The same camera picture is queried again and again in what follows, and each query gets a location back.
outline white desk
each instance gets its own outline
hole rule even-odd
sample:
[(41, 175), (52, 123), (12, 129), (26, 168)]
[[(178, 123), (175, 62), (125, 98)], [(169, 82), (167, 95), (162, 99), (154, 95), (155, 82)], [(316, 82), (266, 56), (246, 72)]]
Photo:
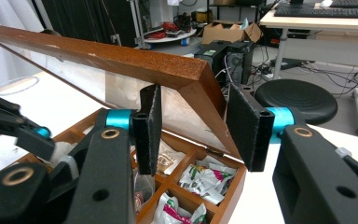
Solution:
[[(313, 39), (290, 39), (287, 36), (289, 29), (358, 32), (358, 19), (285, 18), (274, 17), (274, 12), (275, 10), (271, 10), (260, 21), (261, 25), (282, 29), (273, 79), (279, 78), (283, 56), (292, 59), (325, 63), (358, 65), (358, 43)], [(358, 89), (355, 89), (354, 96), (358, 112)]]
[[(22, 115), (47, 126), (53, 136), (103, 107), (46, 73), (36, 76), (39, 77), (39, 83), (34, 87), (2, 98), (20, 104)], [(350, 150), (353, 157), (358, 160), (358, 137), (323, 128), (313, 128), (337, 147)], [(1, 169), (23, 155), (19, 154), (21, 150), (13, 151), (12, 144), (7, 142), (6, 149), (0, 149), (0, 161), (3, 161), (0, 162)], [(272, 184), (272, 172), (279, 146), (270, 145), (265, 172), (246, 174), (242, 195), (229, 223), (284, 223)]]

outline plastic wrapper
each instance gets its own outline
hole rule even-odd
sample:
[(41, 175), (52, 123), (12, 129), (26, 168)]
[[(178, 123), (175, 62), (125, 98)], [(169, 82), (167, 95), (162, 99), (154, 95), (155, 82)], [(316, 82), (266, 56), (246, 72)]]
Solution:
[(213, 160), (207, 158), (198, 161), (197, 165), (190, 164), (183, 172), (179, 186), (210, 203), (219, 204), (223, 201), (237, 170), (226, 167), (221, 162), (211, 163)]
[(138, 169), (133, 170), (134, 178), (134, 196), (135, 196), (135, 211), (139, 213), (144, 207), (145, 203), (153, 196), (156, 183), (151, 175), (139, 175)]
[(206, 207), (201, 204), (193, 215), (179, 207), (176, 197), (163, 193), (158, 201), (152, 224), (204, 224), (206, 223)]
[(161, 140), (159, 143), (157, 169), (165, 175), (170, 175), (184, 156), (185, 153), (173, 150)]

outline wooden frame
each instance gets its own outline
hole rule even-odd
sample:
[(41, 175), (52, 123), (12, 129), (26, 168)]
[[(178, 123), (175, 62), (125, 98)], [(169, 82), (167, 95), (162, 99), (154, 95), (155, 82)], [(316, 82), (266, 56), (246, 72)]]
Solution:
[(0, 46), (4, 46), (2, 44), (177, 90), (229, 154), (241, 158), (222, 119), (227, 103), (209, 64), (203, 60), (0, 26)]

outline black stool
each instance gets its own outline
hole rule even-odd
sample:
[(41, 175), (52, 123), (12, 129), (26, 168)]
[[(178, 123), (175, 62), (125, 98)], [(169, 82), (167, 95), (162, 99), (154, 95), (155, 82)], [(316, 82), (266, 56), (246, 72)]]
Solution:
[(308, 124), (332, 119), (338, 110), (336, 98), (317, 85), (295, 79), (277, 79), (261, 85), (255, 99), (264, 107), (295, 107)]

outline brass screw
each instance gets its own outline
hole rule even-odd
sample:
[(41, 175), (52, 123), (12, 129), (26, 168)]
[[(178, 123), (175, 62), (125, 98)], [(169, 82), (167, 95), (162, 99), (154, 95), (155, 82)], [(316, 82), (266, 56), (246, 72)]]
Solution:
[(305, 128), (295, 128), (295, 133), (303, 137), (312, 137), (313, 133)]
[(105, 130), (101, 136), (105, 139), (111, 139), (111, 138), (116, 138), (118, 135), (120, 134), (120, 131), (117, 129), (109, 129), (109, 130)]
[(13, 108), (13, 109), (19, 109), (20, 106), (19, 106), (19, 105), (11, 105), (11, 108)]
[(24, 119), (16, 119), (16, 122), (18, 122), (18, 123), (23, 123), (23, 122), (24, 122)]
[(34, 169), (32, 169), (30, 167), (21, 167), (17, 170), (14, 170), (14, 171), (11, 171), (10, 173), (8, 173), (2, 180), (2, 183), (6, 186), (15, 186), (15, 185), (18, 185), (18, 184), (26, 181), (33, 174), (34, 174)]

